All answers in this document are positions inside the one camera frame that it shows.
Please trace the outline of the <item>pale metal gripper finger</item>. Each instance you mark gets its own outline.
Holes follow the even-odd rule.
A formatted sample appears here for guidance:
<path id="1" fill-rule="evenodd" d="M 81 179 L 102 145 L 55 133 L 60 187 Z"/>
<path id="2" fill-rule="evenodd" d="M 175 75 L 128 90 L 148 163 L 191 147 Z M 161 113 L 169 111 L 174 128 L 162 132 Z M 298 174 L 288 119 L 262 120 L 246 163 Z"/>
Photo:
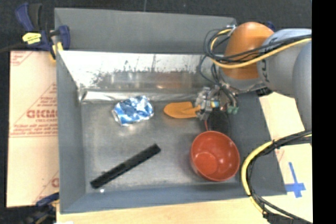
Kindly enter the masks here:
<path id="1" fill-rule="evenodd" d="M 204 105 L 210 91 L 210 87 L 202 87 L 201 91 L 197 94 L 195 105 Z"/>
<path id="2" fill-rule="evenodd" d="M 200 109 L 198 111 L 198 118 L 200 120 L 207 120 L 211 112 L 212 112 L 211 108 L 210 109 L 208 109 L 208 108 Z"/>

